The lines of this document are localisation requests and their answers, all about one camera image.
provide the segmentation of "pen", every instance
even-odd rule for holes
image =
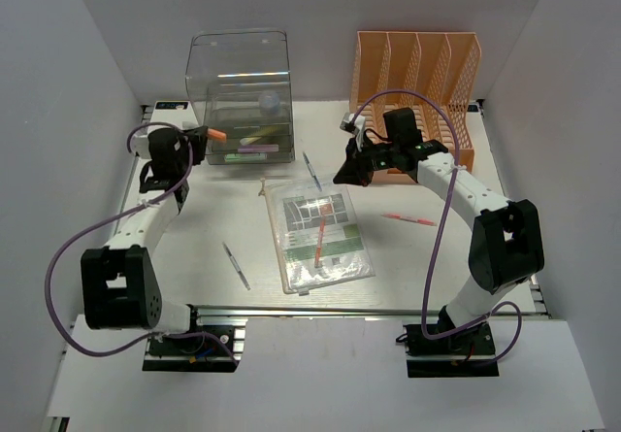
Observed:
[[[229,256],[229,260],[233,264],[233,267],[235,267],[235,271],[237,272],[237,275],[240,276],[240,280],[244,284],[245,289],[250,290],[250,285],[248,284],[248,280],[245,279],[244,272],[242,272],[242,269],[240,269],[240,266],[238,265],[237,260],[235,260],[235,257],[233,256],[233,253],[231,252],[229,247],[226,246],[226,243],[222,242],[222,245],[224,246],[224,251],[226,252],[226,255]]]
[[[312,176],[312,179],[314,180],[314,183],[316,184],[317,189],[321,191],[321,184],[319,183],[319,180],[317,179],[317,175],[314,173],[314,169],[312,168],[311,161],[307,157],[307,153],[302,152],[302,156],[304,157],[304,163],[307,164],[307,168],[309,169],[309,173]]]
[[[326,228],[326,217],[323,216],[321,218],[321,223],[319,224],[319,239],[317,240],[317,250],[314,253],[314,268],[319,268],[319,258],[321,257],[321,245],[323,244],[323,231]]]
[[[436,226],[436,223],[424,218],[414,218],[413,216],[402,216],[401,214],[382,214],[386,218],[395,218],[396,220],[409,221],[411,223],[419,223],[421,225]]]

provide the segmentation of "orange dish rack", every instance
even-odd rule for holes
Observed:
[[[473,169],[474,148],[466,127],[466,113],[473,92],[481,48],[473,32],[359,31],[351,85],[349,111],[354,113],[373,94],[385,89],[415,90],[441,106],[455,125],[460,163]],[[407,94],[378,97],[362,115],[366,127],[386,135],[382,115],[411,107],[425,141],[437,139],[455,153],[453,137],[436,111]],[[373,133],[369,138],[380,143]],[[374,183],[411,184],[399,170],[376,172]]]

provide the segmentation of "clear container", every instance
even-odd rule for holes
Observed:
[[[209,163],[294,159],[284,32],[246,29],[195,36],[185,86],[197,119],[228,137],[225,145],[208,142]]]

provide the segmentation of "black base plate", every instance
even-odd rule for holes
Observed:
[[[436,333],[435,325],[428,325],[430,333]],[[464,359],[474,347],[474,356],[493,357],[496,353],[492,331],[487,323],[478,327],[467,337],[443,340],[427,340],[420,325],[407,325],[406,346],[408,355],[417,356],[459,356]],[[498,377],[496,362],[483,364],[485,361],[469,360],[466,362],[454,359],[408,359],[408,377],[419,378],[451,378],[451,377]]]
[[[233,350],[235,343],[235,327],[233,325],[199,325],[196,330],[203,330],[216,337],[226,335],[229,341],[225,344]],[[213,352],[196,362],[190,363],[189,359],[194,354],[199,354],[205,349],[213,349]],[[148,354],[158,359],[145,359],[143,371],[159,372],[235,372],[236,366],[228,358],[228,354],[213,340],[207,339],[204,343],[201,338],[189,338],[174,340],[164,338],[162,343],[151,342]],[[227,360],[213,360],[215,357],[224,357]]]

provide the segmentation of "wall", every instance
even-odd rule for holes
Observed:
[[[287,31],[293,95],[346,99],[356,30],[476,31],[485,97],[538,0],[84,0],[142,103],[185,96],[199,31],[272,26]]]
[[[0,0],[0,429],[39,430],[63,342],[44,305],[62,242],[118,210],[140,108],[82,0]],[[81,304],[84,239],[56,272],[65,322]]]
[[[539,208],[539,281],[621,430],[621,0],[540,0],[486,102],[507,192]]]

